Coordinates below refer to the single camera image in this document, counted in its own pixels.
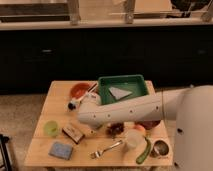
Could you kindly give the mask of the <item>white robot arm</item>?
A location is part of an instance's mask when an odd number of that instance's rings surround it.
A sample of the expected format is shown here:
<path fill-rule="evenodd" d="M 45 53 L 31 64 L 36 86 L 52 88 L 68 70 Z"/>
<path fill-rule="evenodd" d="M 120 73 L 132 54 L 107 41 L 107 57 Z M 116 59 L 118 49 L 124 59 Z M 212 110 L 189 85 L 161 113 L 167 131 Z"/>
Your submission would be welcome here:
<path fill-rule="evenodd" d="M 213 85 L 160 91 L 107 105 L 86 97 L 78 120 L 91 127 L 128 121 L 175 120 L 172 171 L 213 171 Z"/>

